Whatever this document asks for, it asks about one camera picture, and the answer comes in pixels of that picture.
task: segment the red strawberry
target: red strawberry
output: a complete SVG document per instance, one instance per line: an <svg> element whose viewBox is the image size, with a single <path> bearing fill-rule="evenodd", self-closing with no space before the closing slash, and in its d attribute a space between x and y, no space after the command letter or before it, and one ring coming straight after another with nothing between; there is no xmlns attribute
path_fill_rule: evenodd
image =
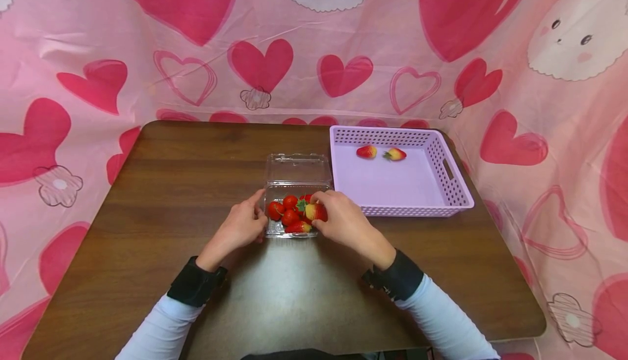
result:
<svg viewBox="0 0 628 360"><path fill-rule="evenodd" d="M377 149L375 146L364 146L357 149L357 157L368 158L369 160L377 156Z"/></svg>
<svg viewBox="0 0 628 360"><path fill-rule="evenodd" d="M319 219L321 221L327 221L327 210L325 206L320 203L309 204L305 206L305 216L309 220Z"/></svg>
<svg viewBox="0 0 628 360"><path fill-rule="evenodd" d="M407 154L404 150L400 150L397 148L392 148L384 153L384 158L389 161L401 161L403 160Z"/></svg>
<svg viewBox="0 0 628 360"><path fill-rule="evenodd" d="M286 210L286 212L284 212L283 214L283 217L281 217L281 223L286 226L298 223L299 221L301 221L301 217L299 217L297 212L292 210L291 208Z"/></svg>
<svg viewBox="0 0 628 360"><path fill-rule="evenodd" d="M285 233L309 233L312 230L310 224L303 221L294 223L286 228Z"/></svg>
<svg viewBox="0 0 628 360"><path fill-rule="evenodd" d="M305 200L305 202L310 203L310 199L312 198L311 194L302 195L299 200Z"/></svg>
<svg viewBox="0 0 628 360"><path fill-rule="evenodd" d="M284 206L279 202L271 202L268 205L268 218L273 221L281 219L283 212L286 211Z"/></svg>
<svg viewBox="0 0 628 360"><path fill-rule="evenodd" d="M320 203L305 203L305 200L299 200L297 209L301 216L304 217L303 220L307 219L310 220L310 222L315 219L327 221L327 210L325 210L325 206Z"/></svg>
<svg viewBox="0 0 628 360"><path fill-rule="evenodd" d="M294 195L288 195L283 199L283 206L285 208L296 208L297 207L297 202L299 200L297 199L296 196Z"/></svg>

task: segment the hand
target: hand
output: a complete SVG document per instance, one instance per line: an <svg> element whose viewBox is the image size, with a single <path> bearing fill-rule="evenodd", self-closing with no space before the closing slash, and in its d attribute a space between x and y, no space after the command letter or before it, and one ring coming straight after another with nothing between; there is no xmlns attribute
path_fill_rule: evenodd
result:
<svg viewBox="0 0 628 360"><path fill-rule="evenodd" d="M319 191L312 196L311 203L322 203L327 210L327 222L312 221L323 236L354 249L381 270L393 264L397 250L347 195L332 190Z"/></svg>
<svg viewBox="0 0 628 360"><path fill-rule="evenodd" d="M197 258L197 265L207 272L214 272L232 251L251 244L261 243L268 217L257 205L264 190L258 190L244 202L231 207L231 211L220 225L214 237L207 243Z"/></svg>

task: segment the person's right hand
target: person's right hand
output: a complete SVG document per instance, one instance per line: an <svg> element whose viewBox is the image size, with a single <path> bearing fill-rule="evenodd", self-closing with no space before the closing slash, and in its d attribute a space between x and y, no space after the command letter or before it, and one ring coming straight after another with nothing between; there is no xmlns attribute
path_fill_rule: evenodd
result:
<svg viewBox="0 0 628 360"><path fill-rule="evenodd" d="M369 223L360 207L347 195L333 190L319 191L313 194L311 203L321 203L327 210L327 222L312 222L323 236L354 249L381 270L393 264L396 249Z"/></svg>

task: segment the green strawberry stem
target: green strawberry stem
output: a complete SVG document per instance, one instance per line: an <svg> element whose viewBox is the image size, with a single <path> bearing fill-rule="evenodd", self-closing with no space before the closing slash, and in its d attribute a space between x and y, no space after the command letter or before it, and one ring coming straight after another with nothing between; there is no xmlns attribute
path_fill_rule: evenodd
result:
<svg viewBox="0 0 628 360"><path fill-rule="evenodd" d="M305 212L305 206L307 206L307 202L305 202L305 199L300 199L297 202L297 208L299 211Z"/></svg>

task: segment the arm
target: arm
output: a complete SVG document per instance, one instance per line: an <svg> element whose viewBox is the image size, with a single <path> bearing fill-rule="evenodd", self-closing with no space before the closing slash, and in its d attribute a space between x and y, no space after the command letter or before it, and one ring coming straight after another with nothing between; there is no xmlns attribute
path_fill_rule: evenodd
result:
<svg viewBox="0 0 628 360"><path fill-rule="evenodd" d="M215 272L220 262L232 251L253 241L261 243L268 223L257 203L264 190L231 208L225 222L207 243L194 261L199 274ZM201 313L203 306L195 307L177 301L174 295L176 280L171 290L144 319L129 342L116 356L116 360L177 360L191 324Z"/></svg>
<svg viewBox="0 0 628 360"><path fill-rule="evenodd" d="M447 360L493 360L499 355L474 323L404 253L397 251L346 195L327 191L312 196L326 207L328 220L314 220L321 233L373 262L371 274L402 310L408 310L425 337Z"/></svg>

